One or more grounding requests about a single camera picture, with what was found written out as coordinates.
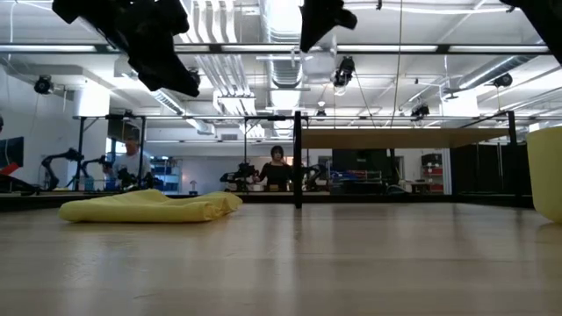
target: red object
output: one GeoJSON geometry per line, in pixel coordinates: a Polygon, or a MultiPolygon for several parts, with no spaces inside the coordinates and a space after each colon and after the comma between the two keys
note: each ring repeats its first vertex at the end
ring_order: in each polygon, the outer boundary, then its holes
{"type": "Polygon", "coordinates": [[[17,163],[12,162],[11,164],[7,165],[4,169],[0,170],[0,175],[9,176],[18,169],[19,166],[17,165],[17,163]]]}

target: man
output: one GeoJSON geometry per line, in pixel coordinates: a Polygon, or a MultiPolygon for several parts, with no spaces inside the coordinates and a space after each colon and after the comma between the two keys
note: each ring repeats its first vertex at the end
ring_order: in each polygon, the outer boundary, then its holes
{"type": "MultiPolygon", "coordinates": [[[[126,169],[131,175],[137,176],[139,174],[139,142],[133,138],[129,137],[125,142],[126,153],[117,157],[113,163],[113,168],[104,168],[104,173],[110,177],[117,178],[120,170],[126,169]]],[[[150,158],[144,155],[142,158],[142,177],[150,173],[150,158]]]]}

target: person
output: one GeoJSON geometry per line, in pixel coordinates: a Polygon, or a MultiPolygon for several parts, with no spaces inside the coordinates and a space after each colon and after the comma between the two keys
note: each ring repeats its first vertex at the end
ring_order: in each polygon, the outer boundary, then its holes
{"type": "MultiPolygon", "coordinates": [[[[104,168],[104,173],[109,177],[117,178],[119,171],[122,169],[126,169],[131,175],[138,176],[139,162],[141,160],[139,142],[135,138],[129,137],[126,139],[125,149],[126,152],[117,157],[112,168],[104,168]]],[[[150,173],[150,158],[144,155],[142,158],[142,177],[148,173],[150,173]]]]}
{"type": "Polygon", "coordinates": [[[283,148],[271,149],[271,162],[263,165],[262,172],[254,181],[261,182],[267,177],[267,190],[287,191],[287,183],[292,179],[292,168],[283,160],[283,148]]]}

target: yellow cloth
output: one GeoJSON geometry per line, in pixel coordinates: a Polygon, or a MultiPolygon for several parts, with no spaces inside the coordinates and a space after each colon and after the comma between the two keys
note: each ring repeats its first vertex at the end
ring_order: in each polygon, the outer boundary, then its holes
{"type": "Polygon", "coordinates": [[[174,199],[158,190],[142,190],[68,202],[61,206],[59,217],[71,222],[204,222],[235,211],[241,203],[226,192],[174,199]]]}
{"type": "Polygon", "coordinates": [[[562,224],[562,127],[545,128],[527,135],[530,182],[537,212],[562,224]]]}

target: yellow towel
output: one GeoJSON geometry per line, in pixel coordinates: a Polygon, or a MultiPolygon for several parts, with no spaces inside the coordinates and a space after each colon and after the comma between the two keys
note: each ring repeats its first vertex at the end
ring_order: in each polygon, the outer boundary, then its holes
{"type": "Polygon", "coordinates": [[[158,190],[142,190],[68,202],[61,206],[59,217],[71,222],[203,222],[227,215],[241,203],[239,197],[226,192],[174,199],[158,190]]]}

